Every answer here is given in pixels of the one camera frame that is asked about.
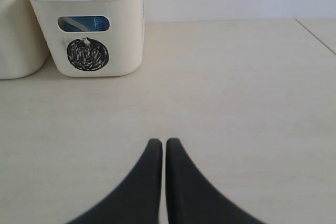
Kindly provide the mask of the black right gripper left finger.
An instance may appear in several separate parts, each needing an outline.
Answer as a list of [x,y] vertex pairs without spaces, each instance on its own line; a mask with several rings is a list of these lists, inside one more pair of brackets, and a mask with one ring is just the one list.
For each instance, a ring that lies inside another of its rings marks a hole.
[[159,223],[162,166],[162,142],[152,138],[123,181],[70,223]]

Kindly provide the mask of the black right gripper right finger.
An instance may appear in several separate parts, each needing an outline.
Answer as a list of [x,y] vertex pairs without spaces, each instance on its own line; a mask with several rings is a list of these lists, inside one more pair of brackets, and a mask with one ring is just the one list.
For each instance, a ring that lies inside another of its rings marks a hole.
[[179,138],[166,143],[166,207],[169,223],[262,223],[206,179]]

